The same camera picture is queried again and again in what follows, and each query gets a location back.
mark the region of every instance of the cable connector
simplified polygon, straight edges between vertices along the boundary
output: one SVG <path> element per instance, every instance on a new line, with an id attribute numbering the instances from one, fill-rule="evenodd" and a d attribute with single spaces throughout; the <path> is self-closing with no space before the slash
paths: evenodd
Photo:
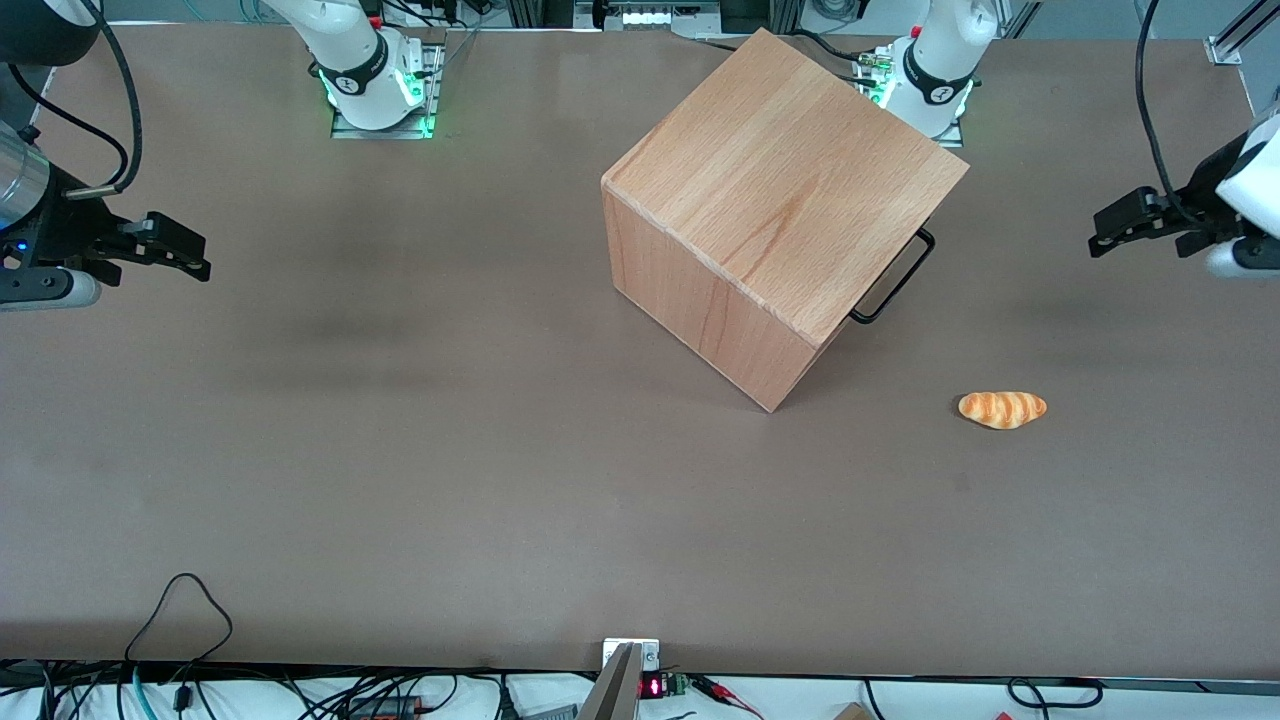
<path id="1" fill-rule="evenodd" d="M 516 702 L 511 700 L 511 689 L 507 683 L 502 683 L 498 691 L 498 719 L 499 720 L 522 720 L 520 717 L 520 711 L 516 710 Z"/>
<path id="2" fill-rule="evenodd" d="M 694 688 L 695 691 L 703 693 L 704 696 L 714 700 L 721 705 L 733 705 L 728 701 L 728 697 L 724 694 L 726 692 L 728 692 L 727 688 L 724 688 L 724 685 L 717 683 L 716 680 L 712 680 L 707 675 L 687 675 L 687 678 L 689 678 L 689 687 Z"/>
<path id="3" fill-rule="evenodd" d="M 182 685 L 173 691 L 173 711 L 182 712 L 191 707 L 191 688 Z"/>

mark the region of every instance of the wooden cube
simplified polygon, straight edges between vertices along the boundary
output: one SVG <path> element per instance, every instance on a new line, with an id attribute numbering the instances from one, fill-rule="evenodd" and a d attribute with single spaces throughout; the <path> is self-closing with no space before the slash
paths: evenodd
<path id="1" fill-rule="evenodd" d="M 762 29 L 602 178 L 613 284 L 773 411 L 966 169 Z"/>

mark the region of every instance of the black metal handle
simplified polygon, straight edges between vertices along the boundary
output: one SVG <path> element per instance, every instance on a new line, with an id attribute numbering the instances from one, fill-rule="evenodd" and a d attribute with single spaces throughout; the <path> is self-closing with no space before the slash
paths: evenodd
<path id="1" fill-rule="evenodd" d="M 879 314 L 883 313 L 886 307 L 888 307 L 890 301 L 893 300 L 893 296 L 897 295 L 897 291 L 902 290 L 902 286 L 906 284 L 906 281 L 911 279 L 911 275 L 915 274 L 915 270 L 920 269 L 920 265 L 924 264 L 924 259 L 929 256 L 929 252 L 933 252 L 933 246 L 934 246 L 933 233 L 922 227 L 920 229 L 915 231 L 914 237 L 918 237 L 924 241 L 924 252 L 922 252 L 920 256 L 915 259 L 915 263 L 911 264 L 911 269 L 908 270 L 905 275 L 902 275 L 902 279 L 897 281 L 897 284 L 893 287 L 893 290 L 890 291 L 888 295 L 884 296 L 884 300 L 879 304 L 879 307 L 877 307 L 874 313 L 872 313 L 870 315 L 863 315 L 861 313 L 858 311 L 858 307 L 854 307 L 852 310 L 849 311 L 849 316 L 855 323 L 861 323 L 864 325 L 874 323 L 876 318 L 879 318 Z M 884 273 L 887 273 L 890 268 L 897 264 L 897 259 L 902 256 L 902 252 L 906 252 L 906 246 L 904 246 L 902 250 L 900 250 L 899 254 L 893 256 L 893 261 L 890 263 L 887 268 L 884 268 L 884 272 L 881 273 L 878 278 L 876 278 L 876 282 L 872 283 L 872 287 L 876 287 L 876 284 L 879 283 L 881 278 L 884 277 Z"/>

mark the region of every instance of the mounting plate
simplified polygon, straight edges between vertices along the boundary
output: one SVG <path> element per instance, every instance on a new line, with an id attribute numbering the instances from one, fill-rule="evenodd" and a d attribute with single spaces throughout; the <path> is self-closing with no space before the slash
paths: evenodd
<path id="1" fill-rule="evenodd" d="M 658 641 L 653 638 L 604 638 L 604 644 L 602 647 L 600 667 L 609 664 L 609 659 L 613 657 L 613 651 L 618 650 L 622 643 L 636 643 L 644 650 L 644 665 L 640 667 L 644 673 L 657 673 L 660 667 L 658 661 Z"/>

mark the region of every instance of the black cable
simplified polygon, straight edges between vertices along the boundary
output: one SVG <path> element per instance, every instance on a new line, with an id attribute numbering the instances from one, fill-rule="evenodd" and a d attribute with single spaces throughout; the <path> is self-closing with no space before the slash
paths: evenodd
<path id="1" fill-rule="evenodd" d="M 124 647 L 125 662 L 133 662 L 133 657 L 131 657 L 129 655 L 133 651 L 133 646 L 137 644 L 140 639 L 142 639 L 142 635 L 145 635 L 148 629 L 151 629 L 151 623 L 155 623 L 156 616 L 160 615 L 160 609 L 164 607 L 164 600 L 169 597 L 169 591 L 173 588 L 174 583 L 177 583 L 183 578 L 191 578 L 192 580 L 195 580 L 197 585 L 200 585 L 200 592 L 205 593 L 205 600 L 209 601 L 209 605 L 212 606 L 212 609 L 216 610 L 218 614 L 223 616 L 223 621 L 227 623 L 227 634 L 223 635 L 223 639 L 218 641 L 214 644 L 214 647 L 196 656 L 191 662 L 200 662 L 201 660 L 212 655 L 218 648 L 227 644 L 227 641 L 232 639 L 232 633 L 236 632 L 236 625 L 232 623 L 232 616 L 227 614 L 227 610 L 224 610 L 221 605 L 218 605 L 218 601 L 214 600 L 214 596 L 209 592 L 209 588 L 205 585 L 205 580 L 201 580 L 200 575 L 196 575 L 195 573 L 178 573 L 177 575 L 169 578 L 169 582 L 164 587 L 164 592 L 160 593 L 160 600 L 156 601 L 155 610 L 151 611 L 151 616 L 147 618 L 147 621 L 143 623 L 141 628 L 138 628 L 138 632 L 134 633 L 133 639 L 129 641 L 129 644 Z"/>
<path id="2" fill-rule="evenodd" d="M 444 707 L 445 705 L 448 705 L 449 701 L 453 700 L 453 696 L 457 694 L 457 692 L 458 692 L 458 676 L 454 675 L 453 676 L 453 689 L 449 691 L 449 694 L 444 696 L 444 700 L 442 700 L 440 702 L 435 703 L 435 707 L 428 708 L 428 711 L 424 712 L 424 715 L 435 712 L 436 710 L 439 710 L 439 708 Z"/>
<path id="3" fill-rule="evenodd" d="M 872 706 L 872 712 L 876 714 L 876 720 L 884 720 L 884 714 L 879 711 L 879 703 L 876 702 L 876 691 L 872 689 L 872 682 L 863 678 L 863 684 L 867 685 L 867 702 Z"/>
<path id="4" fill-rule="evenodd" d="M 31 87 L 31 83 L 27 82 L 27 78 L 22 77 L 22 73 L 18 72 L 18 65 L 14 65 L 13 63 L 9 63 L 9 74 L 13 76 L 13 81 L 18 85 L 18 88 L 22 90 L 27 95 L 27 97 L 31 97 L 36 102 L 36 105 L 40 105 L 41 108 L 49 110 L 50 113 L 58 115 L 59 118 L 67 120 L 68 123 L 70 123 L 70 124 L 81 128 L 82 131 L 92 135 L 93 137 L 96 137 L 96 138 L 101 140 L 102 142 L 110 145 L 111 149 L 115 150 L 115 154 L 120 156 L 120 164 L 115 169 L 115 174 L 113 174 L 111 179 L 106 181 L 105 184 L 113 184 L 113 183 L 115 183 L 116 181 L 119 181 L 124 176 L 124 170 L 129 167 L 129 155 L 128 155 L 128 152 L 124 151 L 124 146 L 120 145 L 119 140 L 115 140 L 114 137 L 111 137 L 110 135 L 108 135 L 105 131 L 102 131 L 102 129 L 100 129 L 97 127 L 93 127 L 90 123 L 86 123 L 84 120 L 77 118 L 76 115 L 68 113 L 67 110 L 63 110 L 58 105 L 54 105 L 52 101 L 45 100 L 40 95 L 40 92 L 36 91 L 35 87 Z"/>
<path id="5" fill-rule="evenodd" d="M 119 195 L 133 184 L 133 178 L 138 177 L 138 167 L 142 164 L 142 110 L 138 106 L 138 88 L 133 85 L 133 73 L 129 72 L 129 61 L 124 59 L 124 50 L 120 49 L 120 41 L 115 38 L 111 26 L 106 24 L 106 18 L 97 9 L 97 4 L 93 0 L 81 0 L 81 5 L 84 5 L 88 14 L 93 17 L 93 22 L 102 29 L 102 37 L 106 38 L 106 44 L 111 47 L 111 55 L 115 56 L 115 64 L 120 68 L 120 78 L 124 81 L 124 94 L 129 99 L 129 119 L 133 123 L 133 152 L 129 154 L 129 167 L 124 172 L 124 177 L 118 182 L 110 183 L 116 195 Z"/>
<path id="6" fill-rule="evenodd" d="M 498 707 L 494 708 L 494 711 L 493 711 L 493 720 L 498 720 L 498 716 L 502 714 L 502 700 L 503 700 L 502 696 L 503 696 L 503 689 L 504 689 L 503 683 L 499 682 L 499 680 L 495 680 L 493 678 L 485 676 L 485 675 L 467 675 L 467 678 L 471 678 L 472 680 L 488 680 L 488 682 L 498 685 Z"/>
<path id="7" fill-rule="evenodd" d="M 858 56 L 859 55 L 865 55 L 865 54 L 868 54 L 868 53 L 872 51 L 872 50 L 861 50 L 859 53 L 845 53 L 842 50 L 836 50 L 829 42 L 827 42 L 826 37 L 818 35 L 817 32 L 812 32 L 812 31 L 808 31 L 808 29 L 804 29 L 804 28 L 796 28 L 796 29 L 791 31 L 788 35 L 794 35 L 794 36 L 797 36 L 797 37 L 808 37 L 809 40 L 817 42 L 818 47 L 822 47 L 823 50 L 826 50 L 831 55 L 835 55 L 835 56 L 840 58 L 841 60 L 850 60 L 852 63 L 858 61 Z"/>
<path id="8" fill-rule="evenodd" d="M 81 696 L 79 700 L 77 700 L 76 694 L 72 693 L 72 700 L 74 701 L 74 705 L 72 705 L 72 711 L 69 715 L 67 715 L 67 720 L 76 720 L 77 717 L 79 717 L 81 706 L 84 705 L 84 702 L 88 700 L 88 696 L 93 694 L 93 688 L 97 687 L 99 680 L 102 678 L 102 673 L 106 673 L 105 667 L 99 670 L 93 675 L 93 679 L 90 682 L 88 688 L 84 689 L 84 694 Z"/>
<path id="9" fill-rule="evenodd" d="M 840 73 L 831 73 L 831 74 L 838 77 L 840 79 L 842 79 L 845 82 L 850 82 L 850 83 L 854 83 L 854 85 L 860 85 L 863 87 L 876 87 L 876 81 L 873 81 L 869 77 L 842 76 Z"/>
<path id="10" fill-rule="evenodd" d="M 200 696 L 200 705 L 205 706 L 205 714 L 209 715 L 209 720 L 218 720 L 214 715 L 214 708 L 209 706 L 209 698 L 205 697 L 205 688 L 200 687 L 200 680 L 193 683 L 196 685 L 196 694 Z"/>
<path id="11" fill-rule="evenodd" d="M 709 47 L 718 47 L 721 50 L 728 50 L 730 53 L 736 53 L 737 51 L 737 47 L 733 47 L 732 45 L 721 45 L 719 42 L 710 42 L 708 40 L 695 40 L 695 42 L 698 42 L 699 45 L 707 45 Z M 842 79 L 845 82 L 851 82 L 854 85 L 861 85 L 864 87 L 876 87 L 876 81 L 873 81 L 872 78 L 868 78 L 868 77 L 842 76 L 840 73 L 831 73 L 831 74 L 836 76 L 837 78 L 840 78 L 840 79 Z"/>
<path id="12" fill-rule="evenodd" d="M 728 50 L 730 53 L 737 53 L 737 47 L 732 45 L 721 45 L 719 42 L 712 42 L 710 40 L 695 40 L 699 45 L 707 45 L 709 47 L 719 47 L 721 50 Z"/>
<path id="13" fill-rule="evenodd" d="M 1085 710 L 1102 702 L 1102 683 L 1089 682 L 1089 687 L 1093 688 L 1093 692 L 1096 694 L 1089 700 L 1080 702 L 1048 702 L 1044 700 L 1044 694 L 1039 692 L 1039 688 L 1037 688 L 1036 684 L 1032 683 L 1030 679 L 1028 678 L 1010 678 L 1009 682 L 1005 683 L 1005 692 L 1009 693 L 1009 700 L 1016 702 L 1018 705 L 1028 710 L 1039 710 L 1041 716 L 1044 720 L 1050 720 L 1048 716 L 1050 710 Z M 1034 701 L 1023 700 L 1014 691 L 1014 688 L 1027 688 L 1032 691 L 1032 696 L 1034 696 L 1036 700 Z"/>
<path id="14" fill-rule="evenodd" d="M 45 689 L 40 694 L 40 715 L 37 720 L 54 720 L 58 712 L 58 701 L 54 698 L 54 679 L 49 676 L 49 666 L 40 664 L 40 671 L 45 675 Z"/>
<path id="15" fill-rule="evenodd" d="M 397 10 L 404 13 L 406 15 L 412 15 L 412 17 L 422 20 L 424 23 L 426 23 L 428 27 L 439 27 L 439 26 L 435 26 L 434 23 L 448 22 L 445 18 L 435 18 L 435 17 L 431 17 L 431 15 L 424 15 L 424 14 L 421 14 L 419 12 L 411 10 L 408 8 L 408 5 L 404 5 L 403 3 L 399 3 L 398 0 L 383 0 L 383 5 L 390 5 L 392 8 L 396 8 Z"/>
<path id="16" fill-rule="evenodd" d="M 124 669 L 124 664 L 120 664 L 120 674 L 115 678 L 115 714 L 119 720 L 124 720 L 124 698 L 122 691 L 124 689 L 125 678 L 128 671 Z"/>
<path id="17" fill-rule="evenodd" d="M 1138 29 L 1138 50 L 1134 55 L 1134 95 L 1138 100 L 1138 117 L 1142 118 L 1142 129 L 1147 133 L 1147 143 L 1151 145 L 1151 159 L 1156 163 L 1156 173 L 1160 176 L 1160 184 L 1165 188 L 1169 204 L 1178 210 L 1178 214 L 1187 219 L 1193 227 L 1203 227 L 1199 219 L 1193 217 L 1183 205 L 1183 199 L 1178 196 L 1174 184 L 1169 182 L 1169 169 L 1165 167 L 1165 156 L 1160 152 L 1160 141 L 1156 138 L 1156 128 L 1151 123 L 1151 111 L 1147 109 L 1147 88 L 1143 81 L 1143 60 L 1147 55 L 1147 36 L 1151 35 L 1151 19 L 1156 17 L 1156 8 L 1160 0 L 1151 0 L 1147 5 L 1147 14 L 1142 18 L 1142 28 Z"/>

